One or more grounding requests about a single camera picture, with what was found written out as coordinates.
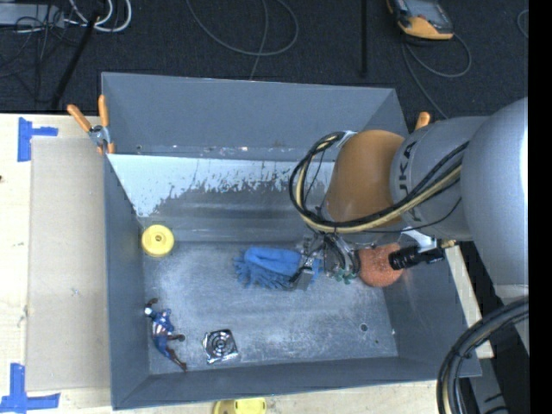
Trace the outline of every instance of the yellow cable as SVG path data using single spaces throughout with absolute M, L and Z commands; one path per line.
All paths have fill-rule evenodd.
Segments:
M 300 213 L 301 218 L 311 227 L 312 229 L 320 230 L 325 233 L 343 233 L 343 234 L 351 234 L 351 233 L 358 233 L 364 230 L 373 229 L 374 227 L 378 227 L 381 224 L 387 223 L 394 219 L 395 217 L 401 215 L 402 213 L 412 209 L 413 207 L 416 207 L 418 204 L 422 203 L 429 197 L 431 197 L 433 194 L 437 193 L 439 190 L 441 190 L 448 182 L 458 178 L 460 176 L 461 166 L 458 166 L 455 170 L 453 170 L 451 173 L 449 173 L 446 177 L 441 179 L 439 182 L 433 184 L 429 189 L 426 191 L 423 191 L 418 196 L 413 198 L 411 201 L 406 203 L 405 205 L 399 207 L 398 209 L 378 218 L 373 221 L 370 221 L 369 223 L 363 223 L 359 224 L 354 227 L 340 227 L 339 225 L 336 226 L 330 226 L 330 225 L 323 225 L 319 223 L 315 223 L 312 221 L 309 217 L 305 216 L 303 213 Z M 299 172 L 299 178 L 297 185 L 295 187 L 295 195 L 298 202 L 299 207 L 303 208 L 303 203 L 301 201 L 301 190 L 303 185 L 303 180 L 306 175 L 305 165 L 301 167 L 301 170 Z

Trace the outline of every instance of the blue cloth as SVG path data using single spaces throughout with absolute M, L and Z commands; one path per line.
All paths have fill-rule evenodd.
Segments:
M 299 269 L 301 254 L 293 250 L 270 247 L 251 247 L 234 258 L 238 280 L 245 286 L 260 285 L 270 289 L 287 288 Z M 312 266 L 314 280 L 321 269 L 320 260 Z

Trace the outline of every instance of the yellow cylinder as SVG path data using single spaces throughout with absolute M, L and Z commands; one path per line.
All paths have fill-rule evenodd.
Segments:
M 216 402 L 213 414 L 265 414 L 267 402 L 264 398 L 238 398 Z
M 154 258 L 161 258 L 171 253 L 174 247 L 174 235 L 164 225 L 151 225 L 141 236 L 141 246 Z

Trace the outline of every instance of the black tube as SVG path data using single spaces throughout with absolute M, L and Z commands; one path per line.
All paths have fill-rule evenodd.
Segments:
M 69 66 L 66 68 L 66 71 L 64 72 L 63 76 L 61 77 L 60 83 L 58 84 L 58 87 L 56 88 L 55 92 L 53 93 L 53 100 L 51 104 L 52 110 L 58 109 L 58 104 L 60 103 L 60 99 L 63 96 L 63 93 L 66 90 L 67 84 L 69 83 L 69 80 L 71 79 L 71 76 L 75 72 L 75 69 L 77 67 L 78 61 L 80 60 L 80 56 L 82 55 L 83 51 L 85 50 L 86 45 L 88 44 L 88 40 L 90 39 L 92 35 L 92 31 L 94 30 L 94 25 L 97 22 L 97 19 L 102 15 L 102 12 L 104 10 L 104 5 L 107 0 L 103 0 L 102 3 L 98 2 L 97 7 L 92 12 L 92 17 L 88 21 L 88 24 L 86 25 L 86 31 L 83 34 L 82 39 L 80 40 L 77 50 L 75 51 L 75 54 L 72 56 L 71 61 L 69 63 Z
M 418 246 L 406 247 L 389 254 L 389 265 L 393 270 L 414 267 L 420 262 L 432 264 L 444 258 L 444 251 L 437 247 L 424 252 L 418 252 Z

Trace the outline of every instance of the orange ball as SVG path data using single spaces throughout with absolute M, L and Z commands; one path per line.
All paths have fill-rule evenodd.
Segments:
M 393 244 L 383 245 L 376 248 L 363 248 L 358 255 L 361 260 L 360 278 L 368 285 L 383 287 L 395 282 L 403 270 L 393 270 L 389 264 L 389 254 L 396 252 L 400 246 Z

